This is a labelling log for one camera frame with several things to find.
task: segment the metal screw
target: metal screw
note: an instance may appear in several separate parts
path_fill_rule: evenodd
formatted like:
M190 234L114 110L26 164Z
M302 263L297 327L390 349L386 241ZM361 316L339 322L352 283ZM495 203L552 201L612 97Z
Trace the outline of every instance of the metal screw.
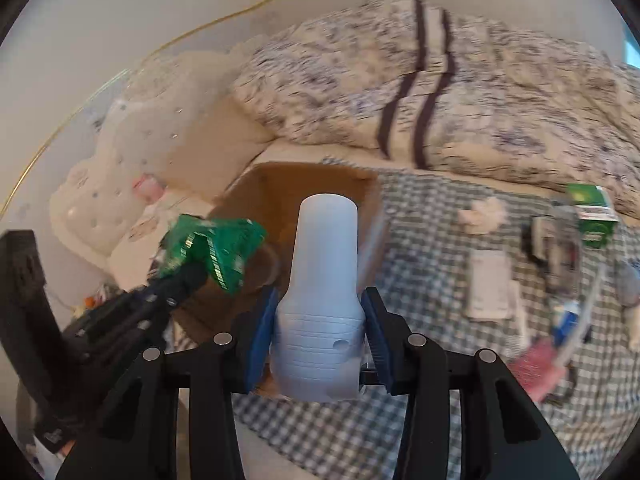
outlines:
M411 346L425 346L427 344L427 338L422 334L411 334L406 340Z
M142 357L145 361L155 361L160 357L160 350L155 346L151 348L147 348L144 352L142 352Z
M219 332L213 336L213 342L216 345L228 345L233 341L233 337L229 332Z
M494 363L496 359L495 352L493 350L489 350L488 348L484 348L478 354L480 359L485 363Z

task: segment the green plastic bag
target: green plastic bag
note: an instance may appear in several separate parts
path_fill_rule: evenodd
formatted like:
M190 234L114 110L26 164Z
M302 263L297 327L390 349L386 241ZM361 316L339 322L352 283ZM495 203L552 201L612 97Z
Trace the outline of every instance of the green plastic bag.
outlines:
M265 236L264 228L248 219L180 215L162 241L166 254L158 277L173 274L182 264L201 262L223 290L234 294L242 287L247 260Z

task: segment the bottle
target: bottle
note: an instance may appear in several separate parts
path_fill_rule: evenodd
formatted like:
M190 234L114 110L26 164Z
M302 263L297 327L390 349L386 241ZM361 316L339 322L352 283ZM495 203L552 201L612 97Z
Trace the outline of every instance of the bottle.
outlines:
M271 373L284 396L311 402L357 397L365 320L357 261L356 205L336 194L303 200L271 346Z

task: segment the green and white carton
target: green and white carton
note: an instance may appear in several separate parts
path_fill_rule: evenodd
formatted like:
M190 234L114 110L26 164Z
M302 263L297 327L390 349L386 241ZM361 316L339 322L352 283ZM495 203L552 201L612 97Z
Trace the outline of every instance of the green and white carton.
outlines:
M578 228L586 247L605 247L620 221L605 189L593 184L567 184L578 215Z

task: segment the checkered cloth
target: checkered cloth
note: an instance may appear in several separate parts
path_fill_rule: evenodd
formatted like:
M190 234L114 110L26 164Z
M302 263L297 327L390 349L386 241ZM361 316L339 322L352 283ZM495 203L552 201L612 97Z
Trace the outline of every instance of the checkered cloth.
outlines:
M489 347L508 358L516 335L514 320L474 322L464 314L468 252L504 250L511 257L513 278L521 285L530 329L549 334L543 278L521 250L523 227L532 216L549 213L549 200L440 176L381 171L380 180L390 238L376 286L390 312L401 314L412 331L444 349L473 354ZM465 234L457 211L491 195L506 203L508 223L488 235ZM640 256L640 230L620 224L607 249L585 252L582 290L590 287L600 261L609 264L594 306L592 340L574 355L577 384L568 401L561 407L542 404L541 410L582 480L591 480L615 457L640 416L640 360L626 348L613 274L615 261L625 252ZM562 396L569 387L563 382L554 393ZM388 396L382 386L368 386L359 400L332 404L259 396L235 396L233 404L238 420L282 456L320 478L378 480L393 475L406 398ZM461 463L456 392L450 396L450 415L447 478L454 479L460 476Z

